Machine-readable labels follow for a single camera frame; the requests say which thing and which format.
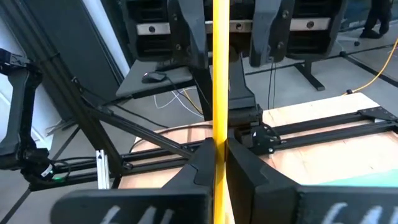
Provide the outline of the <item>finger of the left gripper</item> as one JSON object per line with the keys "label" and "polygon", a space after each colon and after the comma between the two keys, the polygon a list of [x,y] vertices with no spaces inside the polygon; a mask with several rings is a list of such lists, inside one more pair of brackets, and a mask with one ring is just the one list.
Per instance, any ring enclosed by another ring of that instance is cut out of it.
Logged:
{"label": "finger of the left gripper", "polygon": [[173,58],[189,67],[208,66],[208,45],[202,0],[168,0]]}
{"label": "finger of the left gripper", "polygon": [[260,67],[284,59],[294,0],[255,0],[252,18],[250,65]]}

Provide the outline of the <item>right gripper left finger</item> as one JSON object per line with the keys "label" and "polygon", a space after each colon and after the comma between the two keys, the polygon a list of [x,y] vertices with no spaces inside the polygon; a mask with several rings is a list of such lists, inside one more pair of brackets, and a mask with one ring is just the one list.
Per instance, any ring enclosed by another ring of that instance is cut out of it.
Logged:
{"label": "right gripper left finger", "polygon": [[76,190],[51,209],[54,224],[213,222],[215,143],[205,139],[163,187]]}

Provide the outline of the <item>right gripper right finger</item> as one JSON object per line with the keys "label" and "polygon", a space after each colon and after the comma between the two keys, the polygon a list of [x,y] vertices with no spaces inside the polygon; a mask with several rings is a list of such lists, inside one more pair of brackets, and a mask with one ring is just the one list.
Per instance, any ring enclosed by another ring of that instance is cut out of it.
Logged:
{"label": "right gripper right finger", "polygon": [[397,223],[397,189],[300,185],[235,139],[226,180],[236,223]]}

